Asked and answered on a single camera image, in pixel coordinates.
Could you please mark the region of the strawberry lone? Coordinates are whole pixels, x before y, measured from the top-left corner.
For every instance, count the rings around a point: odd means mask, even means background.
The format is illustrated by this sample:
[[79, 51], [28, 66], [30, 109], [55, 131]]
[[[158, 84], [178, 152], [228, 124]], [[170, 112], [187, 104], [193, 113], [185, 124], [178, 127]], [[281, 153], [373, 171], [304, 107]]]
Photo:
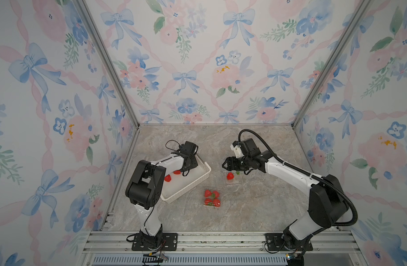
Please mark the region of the strawberry lone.
[[231, 173], [231, 172], [229, 172], [228, 174], [227, 174], [227, 180], [233, 180], [234, 178], [235, 178], [235, 176], [234, 176], [234, 174], [233, 173]]

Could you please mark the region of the white perforated plastic basket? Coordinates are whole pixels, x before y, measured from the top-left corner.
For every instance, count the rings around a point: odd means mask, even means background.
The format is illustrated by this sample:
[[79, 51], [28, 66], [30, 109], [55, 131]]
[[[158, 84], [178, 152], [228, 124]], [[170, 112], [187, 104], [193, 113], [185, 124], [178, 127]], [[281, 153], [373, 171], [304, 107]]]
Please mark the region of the white perforated plastic basket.
[[170, 174], [171, 181], [164, 182], [160, 199], [167, 203], [173, 203], [176, 199], [208, 179], [211, 172], [210, 165], [200, 157], [200, 154], [196, 155], [196, 159], [198, 166], [191, 169], [187, 176], [176, 175], [173, 172]]

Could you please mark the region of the clear plastic clamshell container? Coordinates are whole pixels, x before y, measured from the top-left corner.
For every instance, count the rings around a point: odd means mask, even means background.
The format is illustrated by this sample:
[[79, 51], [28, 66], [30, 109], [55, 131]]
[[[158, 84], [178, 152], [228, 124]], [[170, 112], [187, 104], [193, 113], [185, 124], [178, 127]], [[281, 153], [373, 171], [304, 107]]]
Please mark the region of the clear plastic clamshell container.
[[217, 189], [213, 189], [213, 188], [205, 188], [204, 191], [203, 191], [203, 203], [204, 203], [204, 201], [205, 201], [206, 198], [210, 198], [210, 199], [212, 199], [212, 201], [214, 200], [214, 199], [212, 198], [212, 196], [210, 196], [210, 197], [205, 197], [204, 193], [205, 193], [206, 190], [210, 190], [211, 192], [213, 192], [213, 191], [218, 191]]

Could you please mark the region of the strawberry front with stem down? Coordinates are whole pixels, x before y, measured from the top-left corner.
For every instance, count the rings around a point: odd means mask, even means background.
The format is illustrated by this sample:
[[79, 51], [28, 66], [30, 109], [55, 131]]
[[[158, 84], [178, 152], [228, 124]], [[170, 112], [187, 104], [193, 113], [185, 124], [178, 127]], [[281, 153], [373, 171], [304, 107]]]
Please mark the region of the strawberry front with stem down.
[[206, 206], [213, 206], [213, 201], [210, 198], [206, 198], [204, 201], [204, 205]]

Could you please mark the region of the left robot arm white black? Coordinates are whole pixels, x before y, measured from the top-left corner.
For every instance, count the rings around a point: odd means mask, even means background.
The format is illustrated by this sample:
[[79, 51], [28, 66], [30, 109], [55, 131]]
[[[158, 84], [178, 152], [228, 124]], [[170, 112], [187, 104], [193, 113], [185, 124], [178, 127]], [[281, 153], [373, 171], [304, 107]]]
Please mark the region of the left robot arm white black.
[[128, 182], [125, 195], [136, 208], [140, 219], [140, 234], [153, 242], [162, 238], [162, 224], [156, 211], [165, 178], [176, 172], [188, 172], [198, 166], [195, 155], [172, 153], [155, 162], [141, 160]]

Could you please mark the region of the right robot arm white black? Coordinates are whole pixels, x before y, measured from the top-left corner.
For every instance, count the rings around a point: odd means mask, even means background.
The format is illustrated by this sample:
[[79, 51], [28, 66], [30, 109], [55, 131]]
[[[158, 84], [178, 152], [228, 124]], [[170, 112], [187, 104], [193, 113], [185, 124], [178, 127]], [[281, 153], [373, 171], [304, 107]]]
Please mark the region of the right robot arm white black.
[[331, 227], [348, 227], [358, 222], [356, 207], [333, 175], [308, 172], [268, 151], [256, 156], [228, 157], [222, 168], [246, 174], [259, 170], [280, 178], [308, 197], [306, 213], [283, 231], [282, 239], [287, 249], [296, 249]]

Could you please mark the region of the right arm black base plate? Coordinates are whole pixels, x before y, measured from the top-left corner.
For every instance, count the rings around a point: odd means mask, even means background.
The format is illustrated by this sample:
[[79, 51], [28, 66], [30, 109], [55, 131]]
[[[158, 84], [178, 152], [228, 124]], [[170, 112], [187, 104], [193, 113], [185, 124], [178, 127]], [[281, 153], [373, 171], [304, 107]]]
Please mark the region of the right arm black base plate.
[[310, 240], [306, 238], [303, 240], [296, 240], [291, 236], [284, 236], [284, 233], [265, 233], [265, 244], [264, 248], [269, 252], [302, 252], [302, 251], [312, 251], [313, 246]]

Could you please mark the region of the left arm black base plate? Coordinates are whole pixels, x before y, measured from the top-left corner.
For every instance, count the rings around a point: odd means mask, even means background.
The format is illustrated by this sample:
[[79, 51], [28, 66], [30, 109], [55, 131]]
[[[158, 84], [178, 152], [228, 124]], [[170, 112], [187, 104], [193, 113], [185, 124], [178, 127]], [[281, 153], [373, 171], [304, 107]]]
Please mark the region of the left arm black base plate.
[[176, 251], [178, 246], [177, 233], [162, 233], [156, 236], [148, 236], [143, 232], [129, 235], [126, 238], [131, 243], [132, 251]]

